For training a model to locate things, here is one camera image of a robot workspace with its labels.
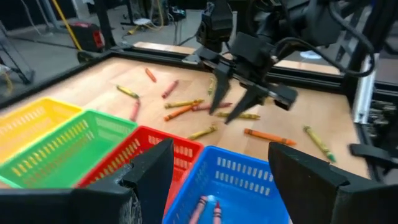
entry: green basket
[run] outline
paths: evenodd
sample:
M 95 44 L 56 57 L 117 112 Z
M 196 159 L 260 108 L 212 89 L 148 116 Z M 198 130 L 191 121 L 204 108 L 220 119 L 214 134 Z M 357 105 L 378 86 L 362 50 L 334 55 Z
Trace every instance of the green basket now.
M 0 180 L 15 188 L 73 187 L 136 127 L 87 110 L 5 162 Z

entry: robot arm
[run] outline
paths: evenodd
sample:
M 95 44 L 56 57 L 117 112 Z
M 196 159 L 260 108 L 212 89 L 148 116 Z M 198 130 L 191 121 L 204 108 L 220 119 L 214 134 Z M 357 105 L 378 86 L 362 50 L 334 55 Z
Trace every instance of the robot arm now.
M 350 1 L 343 9 L 348 13 L 363 7 L 363 2 Z M 255 9 L 260 9 L 260 12 L 255 14 Z M 255 105 L 263 105 L 267 97 L 273 98 L 275 105 L 282 109 L 289 110 L 292 107 L 297 92 L 283 84 L 268 83 L 267 73 L 277 62 L 295 51 L 313 50 L 346 75 L 365 77 L 374 69 L 372 45 L 344 21 L 336 1 L 288 0 L 285 3 L 281 0 L 250 0 L 247 22 L 252 32 L 238 32 L 229 47 L 228 41 L 233 29 L 231 8 L 227 0 L 209 1 L 196 34 L 197 41 L 203 46 L 198 56 L 217 79 L 210 114 L 214 113 L 226 96 L 232 78 L 239 80 L 241 86 L 247 89 L 227 117 L 227 124 L 243 111 Z M 372 58 L 368 71 L 358 73 L 347 70 L 316 48 L 336 43 L 342 28 L 353 33 L 359 43 L 367 47 Z M 232 59 L 220 55 L 223 43 L 229 48 Z

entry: red basket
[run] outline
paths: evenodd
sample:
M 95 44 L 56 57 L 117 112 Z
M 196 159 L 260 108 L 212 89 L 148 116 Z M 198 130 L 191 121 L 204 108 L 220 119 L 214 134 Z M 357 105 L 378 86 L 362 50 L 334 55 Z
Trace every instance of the red basket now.
M 169 196 L 165 206 L 165 214 L 178 194 L 180 187 L 188 176 L 190 169 L 203 150 L 203 145 L 188 139 L 164 133 L 156 129 L 139 126 L 121 144 L 112 150 L 101 162 L 99 162 L 87 175 L 82 178 L 77 187 L 85 187 L 105 175 L 112 174 L 121 166 L 128 163 L 136 155 L 161 142 L 166 138 L 174 140 L 174 169 L 173 179 L 169 189 Z

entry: blue basket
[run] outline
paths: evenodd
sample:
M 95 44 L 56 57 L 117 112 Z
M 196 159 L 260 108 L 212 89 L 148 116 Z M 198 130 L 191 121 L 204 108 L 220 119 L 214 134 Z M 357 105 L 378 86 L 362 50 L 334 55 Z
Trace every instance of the blue basket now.
M 268 162 L 253 157 L 207 146 L 167 212 L 164 224 L 188 223 L 202 195 L 208 201 L 198 224 L 213 222 L 217 201 L 223 223 L 289 223 Z

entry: orange crayon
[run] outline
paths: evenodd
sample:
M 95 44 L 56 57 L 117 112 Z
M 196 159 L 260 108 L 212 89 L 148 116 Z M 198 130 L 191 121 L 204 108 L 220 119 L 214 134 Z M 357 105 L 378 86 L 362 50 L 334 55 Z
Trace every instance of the orange crayon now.
M 191 219 L 189 220 L 189 224 L 197 224 L 198 223 L 200 215 L 205 209 L 206 203 L 207 203 L 207 197 L 201 196 L 199 199 L 198 205 L 197 205 L 195 211 L 193 211 Z
M 152 72 L 151 72 L 148 68 L 145 68 L 145 73 L 149 76 L 149 78 L 150 78 L 153 82 L 156 82 L 156 78 L 155 78 L 154 74 L 152 74 Z
M 231 106 L 231 105 L 232 105 L 232 103 L 220 103 L 220 104 L 217 106 L 217 108 L 225 108 L 225 107 L 229 107 L 229 106 Z M 198 106 L 194 106 L 194 107 L 192 108 L 192 111 L 210 110 L 210 108 L 211 108 L 211 105 L 210 105 L 210 104 L 208 104 L 208 105 L 198 105 Z
M 136 103 L 134 104 L 134 107 L 133 107 L 132 112 L 130 114 L 130 121 L 136 121 L 137 120 L 138 111 L 139 111 L 140 107 L 141 107 L 141 102 L 139 100 L 137 100 Z
M 167 89 L 166 91 L 164 91 L 164 93 L 162 94 L 162 98 L 166 99 L 166 97 L 168 97 L 170 95 L 170 93 L 177 87 L 179 81 L 175 80 Z
M 248 128 L 244 129 L 244 133 L 249 134 L 251 136 L 255 136 L 255 137 L 259 137 L 262 139 L 266 139 L 266 140 L 270 140 L 270 141 L 275 141 L 275 142 L 279 142 L 282 144 L 286 144 L 288 146 L 294 146 L 296 145 L 296 142 L 290 139 L 286 139 L 286 138 L 282 138 L 273 134 L 267 134 L 267 133 L 262 133 L 260 131 L 255 131 L 255 130 L 251 130 Z
M 179 109 L 179 110 L 177 110 L 177 111 L 165 116 L 164 120 L 165 121 L 170 121 L 171 119 L 173 119 L 173 118 L 175 118 L 177 116 L 180 116 L 181 114 L 183 114 L 183 113 L 185 113 L 187 111 L 190 111 L 192 109 L 192 107 L 196 106 L 197 104 L 198 103 L 194 103 L 194 104 L 189 105 L 189 106 L 184 106 L 183 108 L 181 108 L 181 109 Z
M 221 224 L 221 207 L 219 201 L 217 201 L 216 207 L 214 208 L 213 224 Z

